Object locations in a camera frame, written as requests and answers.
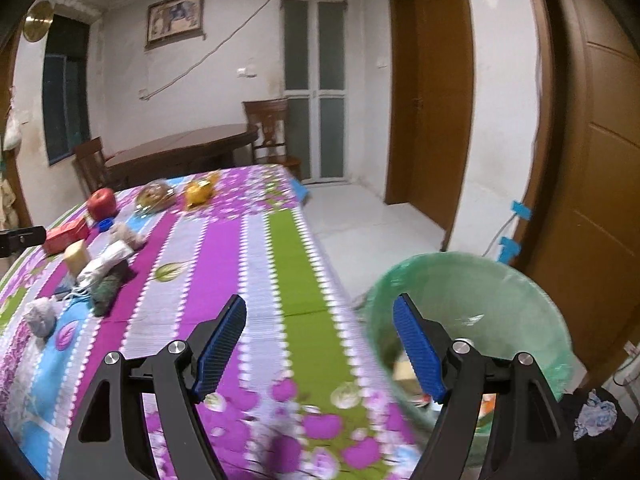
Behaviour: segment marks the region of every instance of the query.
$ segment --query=white cloth bundle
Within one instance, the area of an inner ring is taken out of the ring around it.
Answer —
[[[133,254],[133,250],[122,240],[117,240],[104,252],[91,260],[87,266],[78,274],[78,288],[90,290],[100,283],[107,273],[122,260],[126,260]]]
[[[4,146],[3,151],[8,152],[20,146],[22,134],[20,132],[20,122],[15,114],[14,104],[14,87],[11,87],[11,101],[9,104],[8,117],[6,118],[6,128],[4,130]]]
[[[36,337],[46,338],[56,327],[56,313],[51,298],[38,298],[27,304],[24,320]]]
[[[141,249],[145,244],[145,237],[129,228],[129,226],[123,222],[113,224],[111,229],[109,229],[109,234],[112,244],[118,240],[122,240],[134,251]]]

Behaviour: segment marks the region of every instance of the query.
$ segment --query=blue clip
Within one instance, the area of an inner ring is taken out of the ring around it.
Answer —
[[[531,209],[525,206],[522,202],[516,202],[515,200],[511,203],[511,210],[516,213],[516,216],[519,216],[523,220],[531,220]]]
[[[520,254],[520,244],[511,240],[511,238],[503,236],[500,238],[500,245],[502,250],[500,251],[500,256],[498,256],[498,261],[502,264],[508,264],[514,256]]]

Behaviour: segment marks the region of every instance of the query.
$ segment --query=window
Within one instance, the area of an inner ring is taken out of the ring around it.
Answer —
[[[283,0],[287,149],[303,180],[344,180],[345,0]]]
[[[55,16],[42,72],[42,113],[49,164],[91,138],[86,105],[89,25]]]

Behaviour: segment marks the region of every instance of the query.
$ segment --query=red box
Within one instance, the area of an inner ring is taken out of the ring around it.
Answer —
[[[89,237],[89,226],[82,216],[47,231],[47,240],[42,245],[49,256],[64,251],[69,245],[86,240]]]

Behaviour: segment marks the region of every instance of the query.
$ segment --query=frosted glass panel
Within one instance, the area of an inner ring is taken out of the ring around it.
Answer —
[[[319,2],[320,89],[344,90],[344,3]]]
[[[344,176],[344,99],[320,99],[320,176]]]
[[[309,99],[289,99],[287,112],[287,153],[296,156],[302,162],[302,178],[311,177],[309,160]]]
[[[308,2],[284,0],[284,80],[287,90],[308,89]]]

